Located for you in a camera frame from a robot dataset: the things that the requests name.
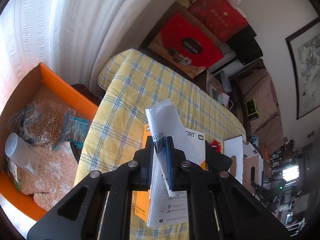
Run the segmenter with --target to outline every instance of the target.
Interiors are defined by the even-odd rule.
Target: framed painting
[[[320,106],[320,17],[286,38],[297,92],[297,119]]]

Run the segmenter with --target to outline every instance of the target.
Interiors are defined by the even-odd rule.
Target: orange box
[[[32,195],[18,192],[4,171],[6,155],[4,145],[10,132],[5,128],[13,114],[26,104],[52,100],[77,110],[76,116],[92,121],[98,107],[63,81],[45,64],[33,68],[18,84],[0,115],[0,194],[21,212],[38,221],[46,211],[33,200]]]

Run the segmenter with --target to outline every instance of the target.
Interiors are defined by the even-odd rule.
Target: translucent plastic cup
[[[16,133],[11,133],[4,146],[5,154],[20,168],[38,175],[38,155],[33,148]]]

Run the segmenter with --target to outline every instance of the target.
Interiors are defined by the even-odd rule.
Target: curtain fold
[[[175,0],[10,0],[0,15],[0,111],[44,62],[92,92],[104,63],[137,48]]]

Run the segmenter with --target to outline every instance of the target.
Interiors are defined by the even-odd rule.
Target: metal rivet
[[[100,176],[100,172],[99,171],[91,171],[90,172],[90,177],[91,178],[97,178]]]
[[[219,175],[220,175],[220,177],[222,177],[222,178],[227,178],[227,177],[229,177],[229,172],[227,172],[227,171],[221,171],[221,172],[219,173]]]
[[[183,162],[181,163],[181,165],[182,165],[183,167],[187,168],[187,167],[190,167],[190,166],[191,166],[191,162],[190,162],[190,161],[183,161]]]
[[[128,165],[129,165],[129,167],[134,168],[134,167],[137,167],[137,166],[138,166],[138,162],[137,162],[137,161],[129,161],[129,162],[128,162]]]

